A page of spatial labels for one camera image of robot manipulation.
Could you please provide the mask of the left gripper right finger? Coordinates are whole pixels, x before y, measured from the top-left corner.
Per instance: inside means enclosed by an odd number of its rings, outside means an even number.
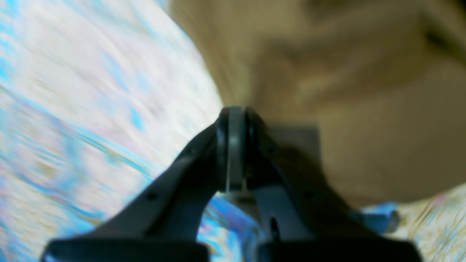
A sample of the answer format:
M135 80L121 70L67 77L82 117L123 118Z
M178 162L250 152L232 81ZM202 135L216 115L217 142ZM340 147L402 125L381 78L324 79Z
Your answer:
M420 262L411 242L389 240L367 226L296 148L279 145L249 108L237 108L242 169L267 240L258 262Z

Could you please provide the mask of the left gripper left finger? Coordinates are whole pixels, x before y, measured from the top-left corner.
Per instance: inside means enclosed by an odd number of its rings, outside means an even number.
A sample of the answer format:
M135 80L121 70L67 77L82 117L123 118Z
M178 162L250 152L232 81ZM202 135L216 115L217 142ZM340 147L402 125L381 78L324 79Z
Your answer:
M195 136L170 167L125 209L89 233L55 239L44 262L209 262L197 242L211 198L229 189L226 146L230 110Z

